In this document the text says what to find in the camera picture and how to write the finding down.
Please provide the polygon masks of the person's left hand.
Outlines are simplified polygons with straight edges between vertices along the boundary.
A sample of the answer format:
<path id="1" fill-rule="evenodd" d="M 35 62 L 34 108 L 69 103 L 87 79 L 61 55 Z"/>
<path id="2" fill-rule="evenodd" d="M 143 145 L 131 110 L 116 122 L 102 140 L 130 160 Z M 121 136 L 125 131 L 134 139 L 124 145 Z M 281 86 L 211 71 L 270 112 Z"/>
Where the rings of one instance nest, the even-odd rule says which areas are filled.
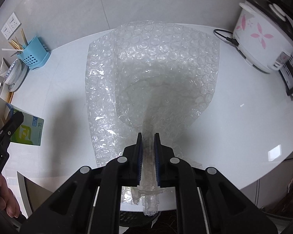
<path id="1" fill-rule="evenodd" d="M 7 181 L 4 176 L 0 175 L 0 209 L 5 210 L 11 218 L 18 218 L 21 209 L 13 192 L 7 186 Z"/>

